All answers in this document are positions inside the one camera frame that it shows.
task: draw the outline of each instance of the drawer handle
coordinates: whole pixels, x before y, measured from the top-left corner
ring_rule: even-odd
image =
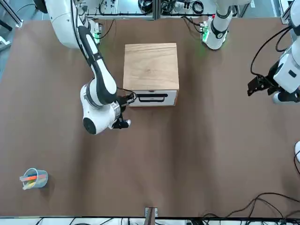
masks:
[[[168,94],[137,94],[140,102],[164,102]],[[144,99],[141,98],[163,98],[163,99]]]

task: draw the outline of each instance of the floor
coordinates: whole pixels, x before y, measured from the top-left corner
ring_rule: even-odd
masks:
[[[279,3],[278,0],[253,0],[252,6],[247,9],[244,14],[245,18],[250,17],[274,17],[279,15]],[[16,12],[19,8],[26,4],[32,3],[32,0],[10,0],[10,5]],[[0,19],[8,23],[10,26],[14,27],[14,22],[8,14],[4,14],[2,8],[0,8]],[[49,16],[39,12],[35,9],[33,5],[26,6],[22,8],[18,15],[24,21],[28,20],[49,20]],[[14,30],[9,32],[3,27],[0,27],[0,36],[6,40],[13,41]],[[0,79],[2,77],[3,71],[5,69],[6,61],[9,57],[9,48],[0,52]],[[0,225],[35,225],[39,218],[2,218],[0,219]],[[77,218],[73,224],[87,223],[91,225],[101,224],[106,221],[107,218]],[[72,221],[72,218],[45,218],[40,222],[40,225],[68,225]],[[144,219],[130,219],[130,223],[134,225],[142,225]],[[159,225],[185,225],[186,220],[157,220]],[[255,225],[261,225],[261,222],[253,222]],[[128,219],[115,218],[107,222],[106,225],[128,225]],[[210,221],[209,225],[220,225],[218,221]],[[222,221],[221,225],[241,225],[240,221]]]

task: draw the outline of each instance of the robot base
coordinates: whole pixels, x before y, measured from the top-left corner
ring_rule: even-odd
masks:
[[[300,141],[295,144],[295,156],[300,163]]]

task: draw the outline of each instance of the drawer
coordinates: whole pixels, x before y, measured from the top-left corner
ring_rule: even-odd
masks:
[[[135,90],[136,100],[130,106],[174,105],[177,90]]]

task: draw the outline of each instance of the box lid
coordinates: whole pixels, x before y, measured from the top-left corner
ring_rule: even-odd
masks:
[[[176,43],[125,45],[123,88],[178,90]]]

